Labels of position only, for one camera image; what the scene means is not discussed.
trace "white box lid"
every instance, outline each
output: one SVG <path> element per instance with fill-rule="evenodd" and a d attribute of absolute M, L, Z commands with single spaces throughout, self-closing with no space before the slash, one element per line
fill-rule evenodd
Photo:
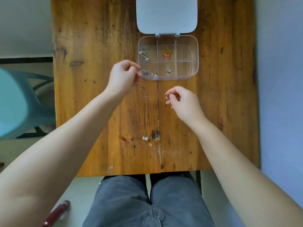
<path fill-rule="evenodd" d="M 180 34 L 195 30 L 197 0 L 136 0 L 137 25 L 144 34 Z"/>

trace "hand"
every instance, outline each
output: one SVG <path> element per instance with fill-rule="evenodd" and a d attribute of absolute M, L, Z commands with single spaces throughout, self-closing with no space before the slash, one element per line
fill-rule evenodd
<path fill-rule="evenodd" d="M 196 94 L 176 86 L 165 93 L 166 105 L 170 104 L 177 116 L 189 127 L 199 120 L 206 119 Z"/>
<path fill-rule="evenodd" d="M 139 82 L 142 77 L 141 67 L 132 61 L 121 61 L 116 63 L 109 76 L 107 91 L 123 98 L 131 89 L 133 84 Z"/>

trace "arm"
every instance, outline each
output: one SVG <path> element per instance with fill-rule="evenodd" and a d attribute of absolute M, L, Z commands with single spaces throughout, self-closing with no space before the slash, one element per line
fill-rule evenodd
<path fill-rule="evenodd" d="M 42 225 L 113 111 L 138 81 L 138 70 L 140 66 L 131 61 L 115 64 L 104 92 L 0 174 L 0 226 Z"/>
<path fill-rule="evenodd" d="M 246 227 L 303 226 L 303 210 L 256 168 L 204 116 L 197 96 L 183 87 L 167 91 L 178 117 L 197 135 L 219 182 Z"/>

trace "forearm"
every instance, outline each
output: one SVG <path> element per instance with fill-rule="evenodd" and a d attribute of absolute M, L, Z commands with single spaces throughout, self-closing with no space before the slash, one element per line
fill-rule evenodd
<path fill-rule="evenodd" d="M 2 208 L 14 209 L 10 212 L 14 216 L 22 213 L 12 223 L 10 213 L 1 210 L 0 223 L 4 221 L 1 226 L 41 224 L 40 220 L 47 216 L 79 171 L 119 102 L 104 91 L 0 174 Z"/>
<path fill-rule="evenodd" d="M 246 227 L 302 226 L 302 209 L 243 156 L 213 124 L 206 120 L 191 127 L 224 192 Z"/>

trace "red object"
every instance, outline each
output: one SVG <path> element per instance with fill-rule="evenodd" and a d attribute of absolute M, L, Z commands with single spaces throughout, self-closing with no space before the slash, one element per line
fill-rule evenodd
<path fill-rule="evenodd" d="M 70 201 L 62 202 L 51 214 L 46 218 L 45 222 L 43 223 L 42 227 L 51 227 L 53 226 L 56 221 L 63 215 L 63 213 L 70 207 Z"/>

